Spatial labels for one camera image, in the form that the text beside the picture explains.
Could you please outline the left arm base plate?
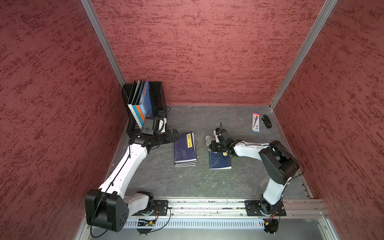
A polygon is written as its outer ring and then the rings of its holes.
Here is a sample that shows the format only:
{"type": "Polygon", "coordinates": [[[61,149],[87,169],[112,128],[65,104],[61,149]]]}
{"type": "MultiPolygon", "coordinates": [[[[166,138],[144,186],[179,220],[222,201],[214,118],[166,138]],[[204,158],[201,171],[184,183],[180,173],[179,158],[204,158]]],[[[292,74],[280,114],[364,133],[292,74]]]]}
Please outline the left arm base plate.
{"type": "Polygon", "coordinates": [[[147,207],[138,213],[139,216],[166,216],[168,200],[150,200],[147,207]]]}

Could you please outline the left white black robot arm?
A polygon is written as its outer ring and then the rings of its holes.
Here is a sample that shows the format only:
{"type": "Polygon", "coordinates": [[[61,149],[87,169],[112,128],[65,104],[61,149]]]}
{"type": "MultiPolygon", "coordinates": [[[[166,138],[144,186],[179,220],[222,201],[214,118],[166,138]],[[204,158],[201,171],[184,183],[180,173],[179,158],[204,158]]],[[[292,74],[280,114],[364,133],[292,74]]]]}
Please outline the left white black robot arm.
{"type": "Polygon", "coordinates": [[[180,133],[176,129],[164,133],[135,134],[129,140],[128,149],[117,167],[97,190],[89,190],[85,196],[87,224],[106,231],[119,232],[128,217],[138,213],[152,213],[152,193],[137,192],[126,196],[129,183],[137,168],[153,147],[177,142],[180,133]]]}

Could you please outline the blue book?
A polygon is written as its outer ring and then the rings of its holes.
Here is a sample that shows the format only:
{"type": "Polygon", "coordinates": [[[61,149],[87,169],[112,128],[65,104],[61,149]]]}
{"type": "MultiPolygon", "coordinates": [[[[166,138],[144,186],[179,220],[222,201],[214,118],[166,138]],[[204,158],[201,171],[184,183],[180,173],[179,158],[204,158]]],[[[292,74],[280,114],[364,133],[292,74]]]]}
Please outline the blue book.
{"type": "Polygon", "coordinates": [[[227,153],[209,152],[211,170],[229,170],[232,168],[230,156],[227,153]]]}

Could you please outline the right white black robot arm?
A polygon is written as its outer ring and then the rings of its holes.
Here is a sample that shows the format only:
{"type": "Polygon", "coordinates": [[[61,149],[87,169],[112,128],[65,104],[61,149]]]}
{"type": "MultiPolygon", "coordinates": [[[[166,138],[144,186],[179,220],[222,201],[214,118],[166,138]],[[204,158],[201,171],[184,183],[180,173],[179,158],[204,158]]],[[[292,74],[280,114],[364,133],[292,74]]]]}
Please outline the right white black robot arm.
{"type": "Polygon", "coordinates": [[[299,161],[279,141],[267,144],[233,140],[225,129],[217,128],[213,136],[206,136],[206,144],[213,153],[226,153],[232,157],[247,157],[263,163],[269,182],[255,203],[247,209],[258,210],[262,216],[273,216],[282,207],[282,196],[287,184],[296,177],[299,161]]]}

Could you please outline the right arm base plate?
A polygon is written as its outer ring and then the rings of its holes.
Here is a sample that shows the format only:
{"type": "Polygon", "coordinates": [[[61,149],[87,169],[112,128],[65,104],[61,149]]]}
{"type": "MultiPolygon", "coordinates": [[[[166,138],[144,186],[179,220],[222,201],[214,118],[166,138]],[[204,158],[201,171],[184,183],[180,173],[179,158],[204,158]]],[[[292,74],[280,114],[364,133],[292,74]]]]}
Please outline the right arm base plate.
{"type": "Polygon", "coordinates": [[[283,201],[270,205],[267,201],[245,201],[245,209],[249,217],[285,217],[287,215],[283,201]]]}

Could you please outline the grey fluffy cleaning cloth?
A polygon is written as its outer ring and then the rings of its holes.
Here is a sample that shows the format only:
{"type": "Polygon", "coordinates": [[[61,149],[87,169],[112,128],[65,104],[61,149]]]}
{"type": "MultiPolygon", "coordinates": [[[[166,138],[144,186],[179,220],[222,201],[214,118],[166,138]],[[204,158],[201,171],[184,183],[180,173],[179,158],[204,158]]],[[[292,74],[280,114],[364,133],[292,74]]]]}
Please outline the grey fluffy cleaning cloth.
{"type": "Polygon", "coordinates": [[[205,137],[205,140],[206,140],[206,146],[210,146],[212,143],[216,143],[216,137],[213,137],[213,136],[210,136],[210,135],[207,135],[205,137]]]}

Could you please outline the purple book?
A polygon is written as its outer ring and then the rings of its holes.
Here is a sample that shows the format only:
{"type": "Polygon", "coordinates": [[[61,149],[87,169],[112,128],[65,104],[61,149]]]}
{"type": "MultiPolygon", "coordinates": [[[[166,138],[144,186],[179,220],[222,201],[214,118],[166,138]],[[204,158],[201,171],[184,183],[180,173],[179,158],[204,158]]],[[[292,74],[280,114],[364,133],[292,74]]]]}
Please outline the purple book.
{"type": "Polygon", "coordinates": [[[194,133],[182,134],[174,143],[174,160],[175,163],[197,160],[194,133]]]}
{"type": "Polygon", "coordinates": [[[174,167],[180,168],[180,167],[194,167],[196,164],[184,164],[184,165],[175,165],[174,167]]]}
{"type": "Polygon", "coordinates": [[[197,160],[191,160],[191,161],[177,161],[174,163],[174,166],[194,166],[197,163],[197,160]]]}

